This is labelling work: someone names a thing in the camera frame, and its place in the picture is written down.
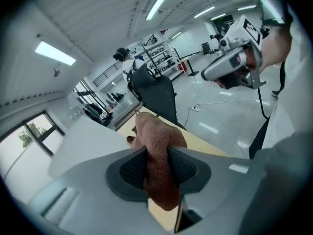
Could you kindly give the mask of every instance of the white ceiling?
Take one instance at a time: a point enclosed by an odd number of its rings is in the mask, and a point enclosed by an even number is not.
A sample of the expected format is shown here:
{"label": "white ceiling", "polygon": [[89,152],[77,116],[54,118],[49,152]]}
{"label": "white ceiling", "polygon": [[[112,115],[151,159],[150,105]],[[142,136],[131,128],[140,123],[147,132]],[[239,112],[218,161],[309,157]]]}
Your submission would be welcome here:
{"label": "white ceiling", "polygon": [[[194,22],[194,16],[214,5],[202,18],[231,13],[256,0],[166,0],[146,21],[155,0],[30,0],[8,24],[0,64],[0,105],[28,96],[71,89],[97,63],[158,30]],[[73,56],[72,67],[34,53],[42,39]]]}

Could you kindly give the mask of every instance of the office chair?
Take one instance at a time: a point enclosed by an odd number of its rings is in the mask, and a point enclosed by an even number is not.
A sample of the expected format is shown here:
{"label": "office chair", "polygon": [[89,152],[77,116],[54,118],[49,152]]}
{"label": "office chair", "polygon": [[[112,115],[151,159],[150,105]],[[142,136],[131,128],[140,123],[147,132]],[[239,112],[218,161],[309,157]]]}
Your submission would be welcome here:
{"label": "office chair", "polygon": [[156,77],[143,65],[133,74],[132,85],[144,107],[184,129],[177,121],[174,88],[167,76]]}

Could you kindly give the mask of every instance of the tree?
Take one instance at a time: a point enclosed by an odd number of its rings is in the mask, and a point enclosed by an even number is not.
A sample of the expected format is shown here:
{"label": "tree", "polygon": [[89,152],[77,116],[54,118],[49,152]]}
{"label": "tree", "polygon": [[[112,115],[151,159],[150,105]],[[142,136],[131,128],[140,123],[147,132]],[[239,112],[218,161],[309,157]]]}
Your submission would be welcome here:
{"label": "tree", "polygon": [[[30,123],[27,125],[37,137],[46,132],[46,129],[42,127],[37,127],[34,123]],[[30,136],[27,130],[23,130],[21,133],[19,133],[19,138],[23,141],[23,148],[27,148],[29,144],[33,141],[33,138]]]}

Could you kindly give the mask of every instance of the desk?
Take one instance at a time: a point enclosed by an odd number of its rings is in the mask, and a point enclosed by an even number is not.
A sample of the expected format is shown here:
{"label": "desk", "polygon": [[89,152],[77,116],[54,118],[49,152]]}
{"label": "desk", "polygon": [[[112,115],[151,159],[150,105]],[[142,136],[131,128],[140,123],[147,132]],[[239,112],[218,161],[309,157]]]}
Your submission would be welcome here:
{"label": "desk", "polygon": [[[145,107],[139,109],[140,112],[149,112],[155,115],[152,111],[148,110]],[[127,136],[135,136],[135,133],[132,131],[132,128],[135,126],[135,118],[136,114],[132,116],[124,125],[117,130],[117,132],[125,137]],[[209,143],[199,139],[198,137],[194,136],[193,134],[181,129],[180,127],[174,125],[173,123],[167,121],[162,117],[158,117],[163,122],[177,127],[183,134],[188,149],[218,155],[218,156],[229,156],[227,153],[221,151],[220,149],[210,145]],[[162,208],[157,206],[151,199],[148,201],[148,209],[152,216],[159,222],[159,224],[167,231],[171,231],[174,229],[177,214],[178,214],[178,207],[173,209],[172,211],[164,211]]]}

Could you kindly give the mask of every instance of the brown towel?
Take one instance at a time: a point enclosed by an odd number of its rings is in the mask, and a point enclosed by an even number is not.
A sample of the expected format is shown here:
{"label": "brown towel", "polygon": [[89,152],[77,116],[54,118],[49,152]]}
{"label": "brown towel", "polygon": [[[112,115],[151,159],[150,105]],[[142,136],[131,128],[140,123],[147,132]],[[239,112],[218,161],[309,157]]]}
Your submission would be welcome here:
{"label": "brown towel", "polygon": [[175,185],[171,169],[167,163],[167,147],[186,147],[186,141],[180,130],[164,123],[150,113],[139,113],[133,129],[136,137],[127,137],[132,149],[142,146],[148,149],[147,170],[144,189],[152,200],[165,211],[179,204],[179,188]]}

